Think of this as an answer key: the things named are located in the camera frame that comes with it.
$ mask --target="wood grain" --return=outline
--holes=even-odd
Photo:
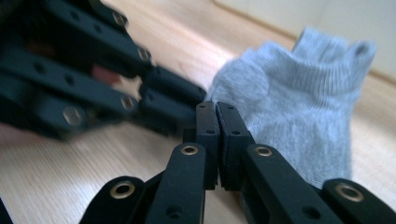
[[[134,41],[157,64],[208,89],[222,65],[247,48],[294,41],[211,1],[106,0],[129,19]],[[138,82],[123,80],[136,93]],[[368,76],[352,119],[353,178],[396,208],[396,90]],[[130,123],[84,133],[67,143],[43,140],[0,148],[0,196],[15,223],[78,223],[110,179],[148,180],[162,171],[180,139]],[[205,223],[246,223],[238,197],[206,193]]]

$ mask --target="wooden surface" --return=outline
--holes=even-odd
[[[156,63],[208,89],[229,59],[249,47],[293,40],[216,7],[209,0],[106,0],[129,19],[136,43]],[[136,83],[123,80],[135,92]],[[396,209],[396,89],[368,76],[352,118],[353,179]],[[120,175],[148,180],[180,139],[122,123],[59,143],[0,148],[0,196],[15,223],[78,223],[96,192]],[[205,223],[246,223],[237,195],[206,193]]]

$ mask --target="metal rivet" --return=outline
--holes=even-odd
[[[122,96],[121,97],[121,102],[122,102],[122,106],[126,109],[126,110],[131,110],[134,108],[134,101],[132,99],[131,96]]]
[[[64,109],[64,118],[68,124],[73,126],[78,126],[82,122],[82,116],[73,106],[68,106]]]
[[[122,17],[122,15],[118,12],[113,12],[113,19],[116,22],[116,24],[120,25],[120,26],[124,26],[125,25],[125,19]]]
[[[151,59],[151,53],[149,51],[145,49],[137,49],[137,52],[143,61],[149,61]]]
[[[184,155],[194,155],[198,152],[198,148],[197,147],[192,147],[192,146],[188,146],[188,147],[183,147],[181,149],[181,153],[183,153]]]
[[[271,149],[267,147],[256,147],[254,151],[257,153],[259,156],[264,156],[264,157],[269,157],[272,155]]]
[[[134,184],[131,181],[121,181],[111,190],[110,195],[115,199],[124,199],[134,193]]]
[[[335,186],[335,191],[337,191],[337,193],[343,198],[355,203],[359,203],[364,199],[363,194],[358,189],[355,189],[347,184],[339,184]]]

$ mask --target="gray sock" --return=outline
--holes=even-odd
[[[238,108],[256,143],[308,183],[350,178],[349,122],[375,45],[306,29],[292,52],[268,42],[217,73],[206,100]]]

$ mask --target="white wall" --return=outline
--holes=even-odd
[[[215,1],[296,36],[311,25],[350,41],[374,40],[374,70],[396,78],[395,0]]]

